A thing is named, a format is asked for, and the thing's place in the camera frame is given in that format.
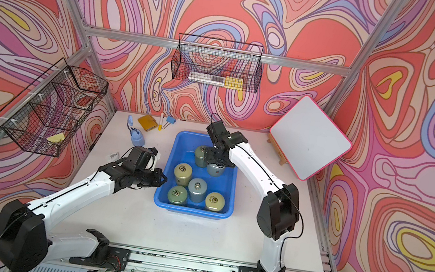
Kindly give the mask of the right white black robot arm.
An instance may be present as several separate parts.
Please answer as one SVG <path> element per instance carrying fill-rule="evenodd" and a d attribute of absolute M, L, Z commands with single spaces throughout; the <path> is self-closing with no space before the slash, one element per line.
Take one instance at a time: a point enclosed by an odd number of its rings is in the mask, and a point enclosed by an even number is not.
<path fill-rule="evenodd" d="M 277 178 L 241 132 L 229 132 L 219 121 L 209 124 L 206 130 L 213 144 L 206 149 L 206 161 L 221 167 L 238 168 L 260 196 L 256 221 L 265 240 L 257 262 L 258 272 L 283 271 L 286 234 L 292 232 L 301 219 L 298 188 Z"/>

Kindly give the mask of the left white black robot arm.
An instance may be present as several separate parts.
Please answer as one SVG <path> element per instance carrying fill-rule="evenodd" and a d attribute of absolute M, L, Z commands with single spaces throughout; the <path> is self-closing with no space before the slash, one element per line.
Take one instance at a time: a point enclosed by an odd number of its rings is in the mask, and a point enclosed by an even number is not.
<path fill-rule="evenodd" d="M 108 263 L 109 243 L 100 232 L 55 236 L 51 231 L 68 216 L 125 189 L 161 187 L 167 177 L 156 166 L 154 147 L 136 146 L 115 162 L 99 166 L 87 178 L 64 190 L 27 203 L 13 200 L 0 213 L 0 261 L 10 272 L 29 272 L 40 263 L 84 258 L 96 266 Z"/>

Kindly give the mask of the yellow-green tea canister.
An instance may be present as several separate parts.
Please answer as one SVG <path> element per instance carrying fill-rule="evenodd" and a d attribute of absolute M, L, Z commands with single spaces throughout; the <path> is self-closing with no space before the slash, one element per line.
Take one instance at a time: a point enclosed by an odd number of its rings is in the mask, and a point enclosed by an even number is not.
<path fill-rule="evenodd" d="M 211 192 L 205 199 L 205 207 L 208 211 L 221 212 L 225 207 L 225 202 L 221 193 Z"/>

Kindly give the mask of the grey-blue tea canister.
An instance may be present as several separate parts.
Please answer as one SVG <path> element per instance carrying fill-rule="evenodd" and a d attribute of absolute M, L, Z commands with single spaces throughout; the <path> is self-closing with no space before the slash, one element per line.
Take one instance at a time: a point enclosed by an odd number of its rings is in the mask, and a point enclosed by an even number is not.
<path fill-rule="evenodd" d="M 207 183 L 202 178 L 193 178 L 188 185 L 188 196 L 194 203 L 201 203 L 206 199 Z"/>
<path fill-rule="evenodd" d="M 220 177 L 223 175 L 225 167 L 218 166 L 214 163 L 210 163 L 207 166 L 207 173 L 212 177 Z"/>

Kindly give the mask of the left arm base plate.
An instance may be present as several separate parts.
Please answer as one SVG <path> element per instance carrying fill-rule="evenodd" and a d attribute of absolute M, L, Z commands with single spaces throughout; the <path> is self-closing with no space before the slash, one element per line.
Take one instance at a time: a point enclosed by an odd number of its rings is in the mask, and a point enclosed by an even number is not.
<path fill-rule="evenodd" d="M 88 257 L 72 257 L 69 263 L 92 266 L 99 268 L 115 269 L 117 271 L 125 270 L 131 251 L 121 247 L 98 246 Z"/>

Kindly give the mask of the blue plastic basket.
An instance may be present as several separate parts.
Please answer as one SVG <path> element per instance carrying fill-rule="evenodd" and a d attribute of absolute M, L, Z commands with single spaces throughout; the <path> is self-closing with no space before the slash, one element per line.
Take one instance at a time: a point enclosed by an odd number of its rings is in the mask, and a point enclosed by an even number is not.
<path fill-rule="evenodd" d="M 235 193 L 237 183 L 236 168 L 226 168 L 224 173 L 218 177 L 212 177 L 206 168 L 197 167 L 195 165 L 195 150 L 200 146 L 212 146 L 210 137 L 207 134 L 182 131 L 176 135 L 171 153 L 169 154 L 164 175 L 167 177 L 167 182 L 156 189 L 154 202 L 160 208 L 178 212 L 180 214 L 199 216 L 211 219 L 226 219 L 230 217 L 234 211 Z M 212 212 L 206 208 L 205 202 L 194 203 L 190 199 L 184 205 L 175 205 L 170 203 L 168 192 L 176 186 L 175 167 L 178 164 L 186 163 L 192 168 L 193 178 L 202 178 L 208 185 L 208 193 L 220 193 L 225 205 L 219 212 Z"/>

